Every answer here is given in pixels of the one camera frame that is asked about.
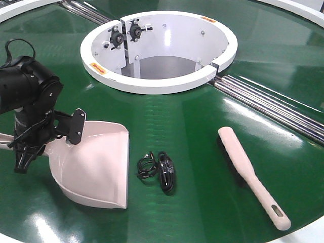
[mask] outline robotic arm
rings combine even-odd
[[[32,57],[12,60],[9,44],[18,40],[31,46]],[[63,85],[58,76],[35,60],[29,42],[11,39],[5,48],[7,60],[0,67],[0,114],[15,110],[14,140],[8,147],[16,153],[15,172],[26,174],[30,163],[51,140],[66,136],[69,143],[78,144],[86,114],[81,109],[73,115],[54,110]]]

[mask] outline screw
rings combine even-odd
[[[116,38],[116,41],[117,41],[118,44],[121,44],[123,42],[123,37],[122,36],[118,36]]]
[[[141,33],[142,33],[142,30],[140,30],[140,29],[136,29],[136,30],[134,31],[134,35],[135,35],[135,36],[140,36]]]

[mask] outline green table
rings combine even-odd
[[[324,122],[324,30],[284,10],[255,1],[89,1],[112,19],[152,10],[205,15],[228,26],[238,53],[224,72],[276,91],[303,113]],[[293,232],[324,213],[324,148],[210,85],[171,95],[136,95],[94,80],[79,47],[97,25],[57,4],[0,24],[0,47],[10,38],[33,43],[37,60],[61,78],[56,109],[87,112],[88,120],[123,124],[130,133],[126,210],[78,205],[64,196],[39,157],[27,175],[13,173],[14,154],[0,150],[0,232],[40,242],[265,242]],[[0,53],[4,62],[4,48]],[[16,55],[23,46],[13,47]],[[248,187],[240,187],[217,144],[231,126],[255,171],[289,216],[278,231]],[[0,116],[12,134],[13,113]],[[148,151],[166,151],[177,186],[165,195],[157,180],[141,182],[136,163]]]

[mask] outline brush handle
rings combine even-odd
[[[291,225],[289,218],[256,176],[253,166],[233,129],[222,127],[218,130],[218,134],[237,172],[246,180],[276,228],[279,230],[289,229]]]
[[[0,133],[0,149],[10,149],[7,144],[11,143],[14,140],[14,136]]]

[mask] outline hole in handle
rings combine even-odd
[[[280,211],[280,209],[276,206],[276,205],[271,205],[272,209],[274,210],[274,212],[279,216],[279,217],[283,217],[284,215],[282,214],[282,212]]]

